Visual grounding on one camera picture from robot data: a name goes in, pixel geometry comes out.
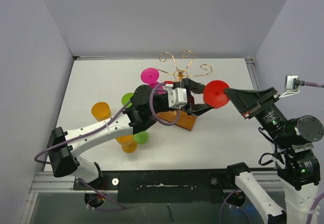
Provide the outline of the red plastic wine glass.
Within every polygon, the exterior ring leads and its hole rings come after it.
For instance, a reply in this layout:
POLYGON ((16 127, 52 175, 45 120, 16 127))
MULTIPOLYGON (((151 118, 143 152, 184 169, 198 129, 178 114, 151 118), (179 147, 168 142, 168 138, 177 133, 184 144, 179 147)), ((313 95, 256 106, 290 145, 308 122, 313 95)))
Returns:
POLYGON ((229 97, 225 94, 224 90, 229 88, 229 85, 221 80, 213 80, 209 82, 203 92, 203 100, 214 108, 221 108, 229 102, 229 97))

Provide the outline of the pink plastic wine glass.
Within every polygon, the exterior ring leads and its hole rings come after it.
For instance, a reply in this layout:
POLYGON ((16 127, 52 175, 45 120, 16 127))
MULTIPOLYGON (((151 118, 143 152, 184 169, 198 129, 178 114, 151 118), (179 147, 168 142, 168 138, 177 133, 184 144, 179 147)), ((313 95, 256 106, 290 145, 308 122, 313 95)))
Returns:
POLYGON ((144 84, 154 88, 159 84, 159 71, 155 68, 146 68, 141 72, 140 78, 144 84))

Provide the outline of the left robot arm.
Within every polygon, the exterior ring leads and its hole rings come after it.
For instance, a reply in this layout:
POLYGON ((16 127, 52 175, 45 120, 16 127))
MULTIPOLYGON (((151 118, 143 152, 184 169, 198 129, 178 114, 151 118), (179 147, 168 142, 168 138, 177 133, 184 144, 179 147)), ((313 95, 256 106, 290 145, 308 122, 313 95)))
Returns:
POLYGON ((208 112, 213 107, 196 104, 192 96, 202 94, 204 89, 204 85, 189 78, 171 84, 159 83, 154 88, 143 84, 130 98, 131 106, 123 106, 114 116, 73 130, 55 128, 47 145, 54 177, 72 175, 91 189, 103 189, 105 180, 99 164, 83 158, 83 152, 118 137, 146 131, 157 121, 170 126, 170 122, 158 118, 161 112, 185 112, 192 116, 208 112))

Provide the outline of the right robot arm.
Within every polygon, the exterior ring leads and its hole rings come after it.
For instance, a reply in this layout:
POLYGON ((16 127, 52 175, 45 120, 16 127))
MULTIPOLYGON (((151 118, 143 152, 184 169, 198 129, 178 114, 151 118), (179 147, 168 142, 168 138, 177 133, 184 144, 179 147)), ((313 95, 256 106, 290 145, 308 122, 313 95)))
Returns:
POLYGON ((264 223, 317 223, 317 196, 320 164, 313 143, 323 138, 323 124, 314 116, 286 119, 277 108, 277 90, 263 91, 226 88, 225 95, 245 118, 256 118, 259 132, 274 145, 271 162, 285 193, 286 208, 281 208, 261 187, 244 163, 227 167, 225 181, 248 197, 264 223))

